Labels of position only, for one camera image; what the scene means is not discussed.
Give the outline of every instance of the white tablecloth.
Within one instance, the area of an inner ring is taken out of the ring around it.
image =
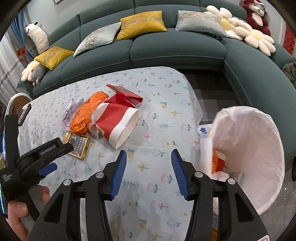
[[[106,202],[114,240],[184,240],[192,202],[180,195],[170,154],[175,148],[197,168],[197,124],[202,111],[196,95],[178,71],[167,67],[131,69],[82,80],[44,94],[31,102],[32,109],[19,128],[20,155],[59,137],[61,120],[71,99],[87,100],[93,93],[110,93],[106,84],[121,85],[143,97],[137,126],[117,151],[104,139],[92,139],[86,159],[65,155],[55,161],[58,170],[41,185],[51,194],[63,180],[88,179],[116,160],[124,149],[128,162],[119,194]],[[81,234],[86,238],[85,205],[81,208]]]

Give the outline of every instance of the red teddy bear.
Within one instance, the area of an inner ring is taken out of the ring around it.
[[[267,28],[268,22],[264,19],[267,12],[265,5],[259,0],[244,0],[242,7],[247,11],[248,24],[253,29],[270,36],[270,30]]]

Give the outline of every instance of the white plastic bag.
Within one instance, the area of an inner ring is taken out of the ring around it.
[[[246,106],[222,109],[200,144],[199,170],[212,178],[213,148],[225,154],[223,172],[234,176],[259,215],[276,200],[285,161],[279,131],[269,115]]]

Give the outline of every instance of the white plush toy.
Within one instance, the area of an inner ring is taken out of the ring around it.
[[[227,36],[239,41],[245,41],[253,48],[259,50],[267,56],[276,51],[272,37],[263,34],[261,31],[253,29],[243,20],[232,17],[232,14],[226,8],[218,10],[215,6],[207,6],[207,13],[212,13],[220,18],[220,24],[225,30]]]
[[[33,40],[37,47],[37,51],[39,54],[42,54],[49,48],[49,43],[47,39],[46,32],[43,31],[39,26],[35,24],[29,24],[25,27],[26,33],[29,35],[29,38]]]
[[[23,82],[25,82],[26,80],[31,81],[31,82],[33,81],[32,77],[31,77],[32,70],[34,70],[37,67],[38,64],[39,63],[37,61],[32,61],[31,63],[28,64],[28,66],[22,72],[21,80]]]

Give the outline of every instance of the crumpled orange plastic bag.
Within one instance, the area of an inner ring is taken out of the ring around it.
[[[103,91],[94,93],[78,108],[70,124],[71,133],[84,134],[87,131],[87,124],[91,121],[92,113],[98,106],[108,99]]]

